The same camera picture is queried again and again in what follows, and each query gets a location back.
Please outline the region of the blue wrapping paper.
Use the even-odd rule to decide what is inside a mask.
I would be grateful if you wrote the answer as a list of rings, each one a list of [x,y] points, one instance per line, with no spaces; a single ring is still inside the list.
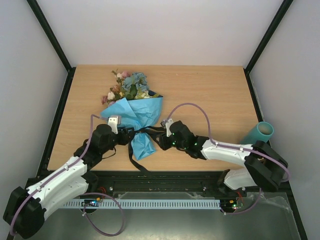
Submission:
[[[100,115],[104,118],[121,116],[121,126],[139,130],[144,127],[154,126],[162,112],[163,98],[126,100],[121,99],[104,109]]]

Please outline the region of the black ribbon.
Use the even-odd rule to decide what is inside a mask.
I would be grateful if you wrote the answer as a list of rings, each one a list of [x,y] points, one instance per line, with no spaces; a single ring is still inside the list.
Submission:
[[[152,137],[158,136],[160,133],[151,134],[147,132],[147,127],[137,129],[134,135],[131,136],[132,140],[128,144],[128,156],[132,165],[142,172],[145,176],[150,176],[151,172],[147,170],[144,166],[138,163],[138,161],[149,157],[156,152],[156,148],[152,143]]]

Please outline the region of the teal cylindrical vase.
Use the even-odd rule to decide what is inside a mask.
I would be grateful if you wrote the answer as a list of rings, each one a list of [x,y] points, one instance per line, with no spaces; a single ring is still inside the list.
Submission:
[[[240,144],[255,144],[256,141],[267,143],[274,134],[273,126],[265,121],[259,122],[255,125],[241,140]]]

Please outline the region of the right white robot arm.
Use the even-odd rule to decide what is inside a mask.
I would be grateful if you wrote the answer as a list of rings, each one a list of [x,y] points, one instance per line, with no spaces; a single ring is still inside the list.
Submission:
[[[181,121],[169,119],[161,127],[149,127],[146,133],[164,151],[176,148],[191,158],[219,160],[240,166],[225,170],[219,178],[218,191],[229,196],[235,190],[259,187],[276,192],[288,180],[288,163],[267,143],[233,144],[213,142],[207,136],[194,135]]]

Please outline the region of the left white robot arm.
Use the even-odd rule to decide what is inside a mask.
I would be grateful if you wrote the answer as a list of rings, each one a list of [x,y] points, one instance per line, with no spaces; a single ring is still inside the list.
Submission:
[[[32,237],[63,204],[94,191],[98,177],[91,169],[116,145],[126,145],[133,132],[132,127],[118,127],[113,131],[108,124],[100,124],[63,166],[26,189],[20,186],[14,189],[3,214],[12,234],[23,239]]]

